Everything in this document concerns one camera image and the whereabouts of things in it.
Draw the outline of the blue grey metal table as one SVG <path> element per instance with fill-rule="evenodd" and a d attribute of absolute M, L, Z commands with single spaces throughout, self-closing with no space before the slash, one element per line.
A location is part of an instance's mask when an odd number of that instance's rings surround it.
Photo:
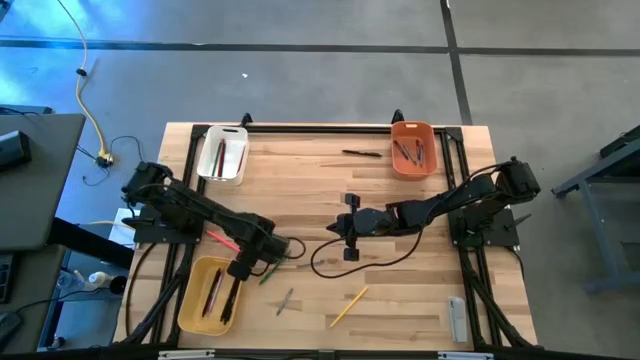
<path fill-rule="evenodd" d="M 617 290 L 624 286 L 640 285 L 640 270 L 623 272 L 607 238 L 605 220 L 591 191 L 592 184 L 640 185 L 640 125 L 621 133 L 599 151 L 599 159 L 590 167 L 551 189 L 557 199 L 578 191 L 589 214 L 596 243 L 604 261 L 607 276 L 586 283 L 587 293 Z"/>

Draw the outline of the green pen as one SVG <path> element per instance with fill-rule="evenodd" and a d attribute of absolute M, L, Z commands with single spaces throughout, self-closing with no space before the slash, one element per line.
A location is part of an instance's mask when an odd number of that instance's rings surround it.
<path fill-rule="evenodd" d="M 267 273 L 262 277 L 262 279 L 259 281 L 259 286 L 261 286 L 261 285 L 263 285 L 265 282 L 267 282 L 267 281 L 272 277 L 272 275 L 273 275 L 273 274 L 274 274 L 274 273 L 279 269 L 279 267 L 280 267 L 284 262 L 286 262 L 286 260 L 287 260 L 287 257 L 283 257 L 283 258 L 281 258 L 281 259 L 280 259 L 280 260 L 279 260 L 279 261 L 274 265 L 274 267 L 273 267 L 269 272 L 267 272 Z"/>

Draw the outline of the grey low desk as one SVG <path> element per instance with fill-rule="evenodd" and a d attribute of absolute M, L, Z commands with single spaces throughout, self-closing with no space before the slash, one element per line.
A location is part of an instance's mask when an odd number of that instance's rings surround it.
<path fill-rule="evenodd" d="M 0 341 L 0 356 L 37 350 L 65 253 L 64 246 L 49 245 L 18 256 L 18 265 L 11 275 L 10 301 L 0 304 L 0 317 L 17 313 L 21 323 L 8 340 Z"/>

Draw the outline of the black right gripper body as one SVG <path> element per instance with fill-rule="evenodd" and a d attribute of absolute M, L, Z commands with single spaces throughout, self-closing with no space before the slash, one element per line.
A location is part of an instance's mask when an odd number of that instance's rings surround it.
<path fill-rule="evenodd" d="M 359 236 L 382 236 L 388 232 L 396 220 L 390 204 L 385 206 L 385 210 L 374 208 L 359 209 L 361 198 L 354 193 L 346 193 L 344 202 L 350 208 L 352 215 L 351 229 L 345 238 L 346 248 L 343 252 L 343 259 L 346 261 L 358 261 L 359 249 L 357 239 Z"/>

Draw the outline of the dark grey desk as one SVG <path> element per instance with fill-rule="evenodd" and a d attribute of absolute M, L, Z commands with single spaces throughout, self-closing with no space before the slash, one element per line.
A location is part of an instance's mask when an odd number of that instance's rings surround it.
<path fill-rule="evenodd" d="M 0 135 L 26 134 L 32 157 L 0 172 L 0 252 L 47 242 L 84 123 L 81 114 L 0 116 Z"/>

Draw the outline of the black desk leg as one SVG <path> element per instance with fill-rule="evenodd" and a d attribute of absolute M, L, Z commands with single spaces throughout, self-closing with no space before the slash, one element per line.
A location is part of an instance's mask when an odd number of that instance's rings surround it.
<path fill-rule="evenodd" d="M 121 268 L 129 268 L 134 257 L 132 249 L 57 217 L 52 220 L 47 244 L 63 245 Z"/>

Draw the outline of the clear plastic bottle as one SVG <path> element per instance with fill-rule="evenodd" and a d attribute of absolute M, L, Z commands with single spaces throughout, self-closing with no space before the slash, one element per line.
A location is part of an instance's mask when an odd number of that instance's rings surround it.
<path fill-rule="evenodd" d="M 109 283 L 113 279 L 112 275 L 109 275 L 102 271 L 94 272 L 88 277 L 84 277 L 78 270 L 74 270 L 73 274 L 77 279 L 77 287 L 80 291 L 96 290 L 98 288 L 101 288 L 103 285 L 109 285 Z"/>

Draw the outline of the yellow plastic bin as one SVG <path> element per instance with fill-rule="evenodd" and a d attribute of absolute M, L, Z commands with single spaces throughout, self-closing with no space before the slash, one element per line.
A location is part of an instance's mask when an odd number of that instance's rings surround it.
<path fill-rule="evenodd" d="M 226 299 L 236 279 L 227 273 L 230 263 L 230 259 L 212 256 L 204 256 L 196 260 L 178 315 L 178 324 L 183 331 L 200 335 L 221 336 L 232 327 L 242 282 L 230 320 L 226 324 L 220 321 Z M 222 278 L 214 296 L 213 307 L 207 316 L 202 317 L 202 310 L 218 268 L 222 270 Z"/>

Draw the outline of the black device on desk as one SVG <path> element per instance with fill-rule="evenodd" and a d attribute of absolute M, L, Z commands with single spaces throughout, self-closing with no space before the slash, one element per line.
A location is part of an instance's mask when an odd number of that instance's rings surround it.
<path fill-rule="evenodd" d="M 32 160 L 30 138 L 16 130 L 0 135 L 0 173 Z"/>

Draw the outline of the orange plastic bin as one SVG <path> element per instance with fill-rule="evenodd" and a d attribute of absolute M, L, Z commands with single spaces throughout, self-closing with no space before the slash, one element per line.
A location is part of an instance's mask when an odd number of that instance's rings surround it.
<path fill-rule="evenodd" d="M 420 140 L 424 150 L 424 165 L 414 166 L 395 148 L 393 140 L 408 146 L 415 157 L 415 142 Z M 398 122 L 391 126 L 391 164 L 394 176 L 400 180 L 423 180 L 437 169 L 434 128 L 425 122 Z"/>

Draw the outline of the white paper sheet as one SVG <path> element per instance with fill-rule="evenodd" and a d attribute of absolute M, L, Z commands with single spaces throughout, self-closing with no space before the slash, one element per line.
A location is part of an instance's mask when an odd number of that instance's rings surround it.
<path fill-rule="evenodd" d="M 123 219 L 129 218 L 131 215 L 132 213 L 128 208 L 119 208 L 117 210 L 109 239 L 115 243 L 134 249 L 135 230 L 123 222 Z"/>

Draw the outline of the black computer mouse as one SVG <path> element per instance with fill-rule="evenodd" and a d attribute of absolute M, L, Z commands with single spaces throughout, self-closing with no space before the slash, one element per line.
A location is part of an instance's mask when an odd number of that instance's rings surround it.
<path fill-rule="evenodd" d="M 0 349 L 4 348 L 22 324 L 16 312 L 0 312 Z"/>

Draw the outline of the yellow pencil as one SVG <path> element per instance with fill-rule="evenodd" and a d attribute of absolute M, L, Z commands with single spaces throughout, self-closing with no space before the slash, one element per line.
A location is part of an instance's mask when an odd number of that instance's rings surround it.
<path fill-rule="evenodd" d="M 330 323 L 329 328 L 333 328 L 336 324 L 344 318 L 346 314 L 355 306 L 355 304 L 367 293 L 369 290 L 369 286 L 365 286 L 352 300 L 351 302 L 342 310 L 342 312 Z"/>

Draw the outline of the white metal bracket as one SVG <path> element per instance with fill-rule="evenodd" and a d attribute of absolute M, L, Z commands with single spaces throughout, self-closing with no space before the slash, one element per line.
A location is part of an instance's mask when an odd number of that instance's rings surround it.
<path fill-rule="evenodd" d="M 441 351 L 437 353 L 438 360 L 495 360 L 491 353 Z"/>
<path fill-rule="evenodd" d="M 215 357 L 214 349 L 181 349 L 160 351 L 157 360 L 211 360 Z"/>

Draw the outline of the white plastic bin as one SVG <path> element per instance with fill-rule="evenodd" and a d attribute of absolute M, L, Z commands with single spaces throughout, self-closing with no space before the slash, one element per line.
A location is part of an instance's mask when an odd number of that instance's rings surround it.
<path fill-rule="evenodd" d="M 211 176 L 211 169 L 218 142 L 223 140 L 217 174 Z M 238 163 L 245 144 L 249 145 L 248 132 L 241 127 L 211 126 L 205 133 L 204 145 L 201 149 L 197 174 L 213 184 L 239 186 L 244 177 L 248 161 L 249 147 L 242 172 L 237 174 Z"/>

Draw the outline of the backlit keyboard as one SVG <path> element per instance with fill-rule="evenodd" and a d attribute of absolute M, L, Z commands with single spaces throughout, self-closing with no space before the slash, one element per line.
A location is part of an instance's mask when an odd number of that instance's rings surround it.
<path fill-rule="evenodd" d="M 10 300 L 14 255 L 0 254 L 0 304 Z"/>

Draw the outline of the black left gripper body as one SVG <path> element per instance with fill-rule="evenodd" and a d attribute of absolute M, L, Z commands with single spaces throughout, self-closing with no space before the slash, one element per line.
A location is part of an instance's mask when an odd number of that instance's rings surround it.
<path fill-rule="evenodd" d="M 227 273 L 239 280 L 247 280 L 257 262 L 275 264 L 283 258 L 289 250 L 290 240 L 279 235 L 271 237 L 257 235 L 251 240 L 233 237 L 239 247 L 236 258 L 231 261 Z"/>

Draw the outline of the black aluminium table frame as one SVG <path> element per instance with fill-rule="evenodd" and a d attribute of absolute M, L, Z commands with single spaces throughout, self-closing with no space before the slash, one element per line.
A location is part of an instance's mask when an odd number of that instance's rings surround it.
<path fill-rule="evenodd" d="M 171 349 L 214 349 L 215 358 L 370 360 L 409 356 L 436 358 L 454 351 L 447 300 L 463 296 L 459 253 L 440 216 L 422 235 L 362 239 L 361 259 L 346 263 L 342 246 L 326 227 L 345 210 L 343 197 L 356 192 L 366 207 L 428 198 L 494 162 L 483 126 L 440 127 L 437 169 L 423 181 L 402 181 L 391 170 L 388 126 L 252 124 L 244 180 L 221 187 L 189 176 L 193 188 L 236 211 L 271 219 L 293 238 L 292 258 L 259 286 L 241 287 L 232 327 L 221 336 L 180 331 L 178 306 L 170 302 L 160 345 Z M 376 152 L 381 158 L 346 155 L 343 149 Z M 297 269 L 318 260 L 318 267 Z M 333 328 L 330 323 L 365 287 L 367 293 Z M 276 311 L 287 291 L 286 309 Z"/>

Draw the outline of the pink red pencil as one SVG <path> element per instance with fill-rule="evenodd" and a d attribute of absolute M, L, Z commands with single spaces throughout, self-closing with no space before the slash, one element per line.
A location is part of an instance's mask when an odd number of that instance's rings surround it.
<path fill-rule="evenodd" d="M 205 230 L 205 233 L 207 235 L 209 235 L 210 237 L 212 237 L 213 239 L 215 239 L 217 242 L 225 245 L 226 247 L 228 247 L 229 249 L 233 250 L 234 252 L 239 252 L 240 249 L 237 245 L 235 245 L 234 243 L 230 242 L 229 240 L 225 239 L 224 237 L 212 232 L 212 231 L 208 231 Z"/>

